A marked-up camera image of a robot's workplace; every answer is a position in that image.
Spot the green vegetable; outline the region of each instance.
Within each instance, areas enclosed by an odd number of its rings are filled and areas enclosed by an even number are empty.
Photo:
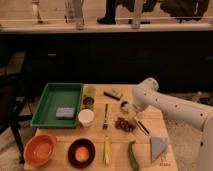
[[[136,141],[131,141],[128,146],[128,154],[129,154],[129,160],[132,166],[133,171],[139,170],[139,165],[137,160],[135,159],[135,155],[133,153],[132,145],[135,144]]]

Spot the green plastic tray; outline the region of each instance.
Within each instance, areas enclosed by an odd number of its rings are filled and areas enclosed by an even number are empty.
[[[81,105],[83,84],[47,83],[33,115],[31,126],[39,128],[75,128]],[[58,119],[58,107],[75,108],[73,119]]]

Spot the small jar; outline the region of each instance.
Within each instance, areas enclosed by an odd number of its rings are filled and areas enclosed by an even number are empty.
[[[84,90],[83,94],[83,104],[85,109],[93,110],[94,102],[95,102],[95,92],[96,89],[94,86],[88,86]]]

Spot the small white bowl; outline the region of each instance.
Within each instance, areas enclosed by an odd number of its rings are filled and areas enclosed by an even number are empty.
[[[90,109],[83,109],[78,114],[78,120],[83,127],[89,127],[94,120],[94,112]]]

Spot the cabinet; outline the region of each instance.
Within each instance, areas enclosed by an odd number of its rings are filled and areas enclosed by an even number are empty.
[[[162,91],[212,91],[211,31],[4,36],[27,51],[37,92],[50,81],[139,83],[148,76]]]

